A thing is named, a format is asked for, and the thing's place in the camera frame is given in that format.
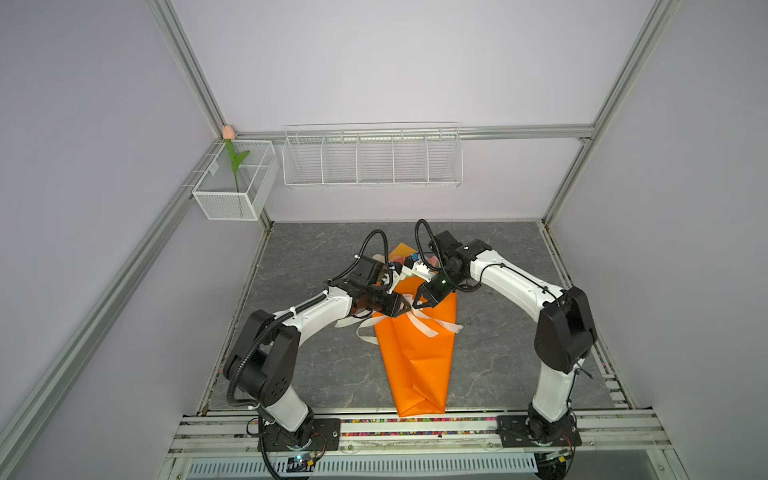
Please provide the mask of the white ribbon strip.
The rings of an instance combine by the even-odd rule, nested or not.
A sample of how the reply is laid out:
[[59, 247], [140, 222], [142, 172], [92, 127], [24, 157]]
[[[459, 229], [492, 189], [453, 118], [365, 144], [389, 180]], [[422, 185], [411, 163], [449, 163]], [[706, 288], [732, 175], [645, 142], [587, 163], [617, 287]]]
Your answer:
[[[408, 322], [417, 329], [417, 331], [426, 338], [435, 338], [440, 334], [440, 331], [432, 327], [432, 325], [439, 326], [442, 330], [451, 334], [459, 334], [463, 327], [457, 324], [455, 321], [449, 322], [433, 314], [423, 313], [421, 310], [417, 310], [415, 307], [411, 307], [406, 313], [405, 317]], [[371, 345], [379, 346], [380, 341], [376, 335], [363, 335], [361, 331], [367, 328], [373, 328], [377, 324], [381, 323], [386, 318], [385, 315], [375, 316], [370, 313], [364, 317], [358, 317], [349, 315], [341, 320], [337, 320], [334, 323], [334, 327], [337, 329], [346, 328], [355, 325], [356, 336], [359, 340]]]

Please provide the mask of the orange wrapping paper sheet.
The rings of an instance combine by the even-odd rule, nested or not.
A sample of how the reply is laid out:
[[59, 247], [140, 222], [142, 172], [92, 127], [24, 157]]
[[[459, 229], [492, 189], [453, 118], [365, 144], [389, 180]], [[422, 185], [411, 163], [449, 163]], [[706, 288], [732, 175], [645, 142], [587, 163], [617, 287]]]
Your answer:
[[[438, 306], [421, 309], [443, 320], [457, 323], [458, 296], [451, 293]], [[435, 338], [422, 336], [405, 314], [387, 317], [375, 327], [380, 341], [392, 396], [398, 415], [411, 417], [443, 414], [448, 390], [456, 335], [440, 331]]]

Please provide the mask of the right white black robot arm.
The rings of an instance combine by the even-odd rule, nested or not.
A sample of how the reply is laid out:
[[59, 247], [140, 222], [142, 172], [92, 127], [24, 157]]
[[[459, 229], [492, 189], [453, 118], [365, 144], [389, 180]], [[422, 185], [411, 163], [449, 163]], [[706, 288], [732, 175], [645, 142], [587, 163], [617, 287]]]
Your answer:
[[586, 293], [546, 282], [505, 259], [490, 245], [432, 240], [436, 265], [421, 252], [404, 261], [403, 271], [418, 276], [414, 309], [432, 308], [450, 293], [487, 286], [520, 307], [536, 321], [534, 350], [540, 360], [538, 383], [524, 420], [505, 420], [499, 427], [534, 445], [564, 441], [580, 444], [572, 392], [578, 372], [597, 341]]

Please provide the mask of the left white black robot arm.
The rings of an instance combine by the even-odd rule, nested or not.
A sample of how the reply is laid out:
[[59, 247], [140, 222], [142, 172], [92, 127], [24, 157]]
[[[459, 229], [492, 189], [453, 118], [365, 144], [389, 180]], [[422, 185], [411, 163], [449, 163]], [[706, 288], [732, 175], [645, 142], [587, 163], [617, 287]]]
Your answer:
[[313, 435], [314, 412], [292, 386], [302, 342], [359, 312], [397, 317], [410, 310], [410, 302], [394, 291], [329, 286], [286, 310], [254, 311], [222, 369], [228, 381], [227, 404], [256, 411], [261, 420], [278, 427], [290, 446], [306, 446]]

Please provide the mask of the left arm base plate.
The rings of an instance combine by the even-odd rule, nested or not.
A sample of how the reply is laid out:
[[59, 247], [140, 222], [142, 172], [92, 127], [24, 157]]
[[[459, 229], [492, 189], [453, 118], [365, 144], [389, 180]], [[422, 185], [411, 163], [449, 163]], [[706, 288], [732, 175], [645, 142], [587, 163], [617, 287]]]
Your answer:
[[267, 452], [336, 451], [341, 439], [341, 419], [311, 418], [296, 431], [289, 431], [278, 423], [267, 423], [260, 438]]

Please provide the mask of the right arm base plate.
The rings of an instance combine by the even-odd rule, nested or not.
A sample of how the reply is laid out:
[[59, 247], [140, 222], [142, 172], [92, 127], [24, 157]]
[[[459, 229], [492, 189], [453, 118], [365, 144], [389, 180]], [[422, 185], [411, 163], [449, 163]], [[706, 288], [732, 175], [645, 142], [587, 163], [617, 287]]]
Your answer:
[[573, 415], [565, 415], [554, 423], [528, 415], [500, 415], [497, 434], [505, 448], [578, 447], [582, 439]]

